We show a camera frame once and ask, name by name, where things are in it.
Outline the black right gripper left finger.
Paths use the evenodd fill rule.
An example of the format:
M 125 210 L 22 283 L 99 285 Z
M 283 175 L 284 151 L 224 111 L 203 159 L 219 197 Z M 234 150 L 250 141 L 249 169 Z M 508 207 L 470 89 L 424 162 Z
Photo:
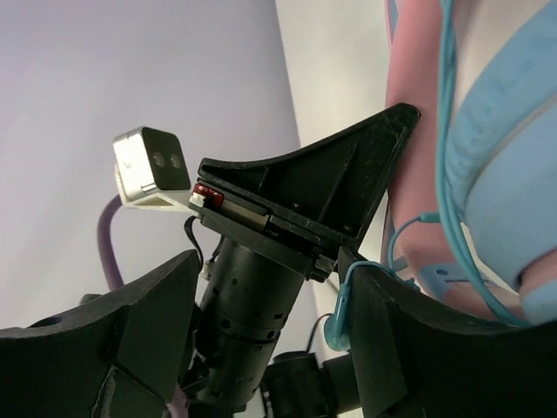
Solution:
M 1 332 L 3 417 L 166 417 L 186 348 L 198 256 Z

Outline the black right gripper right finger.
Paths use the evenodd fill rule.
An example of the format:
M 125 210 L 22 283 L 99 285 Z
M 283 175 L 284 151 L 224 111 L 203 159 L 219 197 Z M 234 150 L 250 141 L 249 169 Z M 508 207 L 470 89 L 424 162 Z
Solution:
M 367 417 L 553 417 L 556 326 L 461 313 L 364 266 L 348 248 L 346 328 Z

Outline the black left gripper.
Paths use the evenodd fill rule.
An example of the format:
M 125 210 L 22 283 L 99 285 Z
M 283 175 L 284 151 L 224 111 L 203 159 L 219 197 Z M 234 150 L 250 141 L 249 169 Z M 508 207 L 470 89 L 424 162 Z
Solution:
M 279 157 L 204 158 L 189 207 L 203 226 L 324 281 L 338 264 L 325 249 L 359 248 L 419 119 L 400 103 Z

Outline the pink blue cat-ear headphones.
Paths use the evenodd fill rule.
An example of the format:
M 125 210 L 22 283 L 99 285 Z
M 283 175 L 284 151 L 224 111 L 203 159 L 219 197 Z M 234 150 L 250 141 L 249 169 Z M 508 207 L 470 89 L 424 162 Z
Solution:
M 390 267 L 508 323 L 556 318 L 556 4 L 389 1 L 386 104 L 420 121 L 389 187 Z

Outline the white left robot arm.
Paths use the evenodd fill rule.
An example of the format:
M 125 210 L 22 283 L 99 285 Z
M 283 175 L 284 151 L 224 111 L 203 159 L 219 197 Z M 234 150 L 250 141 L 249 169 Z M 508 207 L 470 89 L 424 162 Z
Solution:
M 253 397 L 301 287 L 359 249 L 419 118 L 395 104 L 282 156 L 201 161 L 190 207 L 223 242 L 195 337 L 198 401 L 237 410 Z

